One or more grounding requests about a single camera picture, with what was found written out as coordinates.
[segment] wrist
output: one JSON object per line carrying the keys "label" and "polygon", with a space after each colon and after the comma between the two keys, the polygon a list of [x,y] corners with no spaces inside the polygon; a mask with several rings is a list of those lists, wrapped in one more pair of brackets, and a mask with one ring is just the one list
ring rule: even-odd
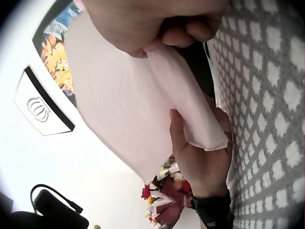
{"label": "wrist", "polygon": [[217,188],[191,186],[193,196],[196,198],[210,198],[210,197],[225,197],[228,192],[226,184],[222,184]]}

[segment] flower bouquet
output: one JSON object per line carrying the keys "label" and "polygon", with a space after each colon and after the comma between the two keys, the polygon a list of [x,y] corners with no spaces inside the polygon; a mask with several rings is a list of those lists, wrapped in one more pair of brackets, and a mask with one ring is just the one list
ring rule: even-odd
{"label": "flower bouquet", "polygon": [[192,208],[191,187],[182,177],[173,156],[160,167],[154,180],[145,185],[141,197],[147,200],[149,213],[145,217],[154,229],[173,228],[183,208]]}

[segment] black wristband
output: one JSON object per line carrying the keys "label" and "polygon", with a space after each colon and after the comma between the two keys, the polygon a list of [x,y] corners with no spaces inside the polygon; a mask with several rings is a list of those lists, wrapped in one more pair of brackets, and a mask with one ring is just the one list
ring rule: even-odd
{"label": "black wristband", "polygon": [[229,221],[231,197],[229,191],[225,197],[196,198],[192,205],[207,229],[230,228]]}

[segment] white wall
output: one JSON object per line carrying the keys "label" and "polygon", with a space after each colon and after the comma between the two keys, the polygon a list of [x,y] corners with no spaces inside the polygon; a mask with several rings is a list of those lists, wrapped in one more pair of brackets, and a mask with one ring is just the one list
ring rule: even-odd
{"label": "white wall", "polygon": [[[13,210],[33,211],[30,190],[44,183],[83,207],[89,228],[94,224],[102,228],[152,228],[143,217],[147,207],[140,198],[143,182],[84,125],[34,48],[32,37],[54,1],[25,1],[1,34],[0,189],[14,200]],[[42,136],[13,103],[28,65],[75,124],[73,132]],[[199,228],[193,210],[186,210],[182,217],[176,229]]]}

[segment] wall sign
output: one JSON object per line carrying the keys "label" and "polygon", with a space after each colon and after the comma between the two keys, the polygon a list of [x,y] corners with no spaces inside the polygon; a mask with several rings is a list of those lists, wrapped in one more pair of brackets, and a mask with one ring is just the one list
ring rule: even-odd
{"label": "wall sign", "polygon": [[43,89],[30,67],[22,74],[14,103],[44,136],[71,132],[75,127]]}

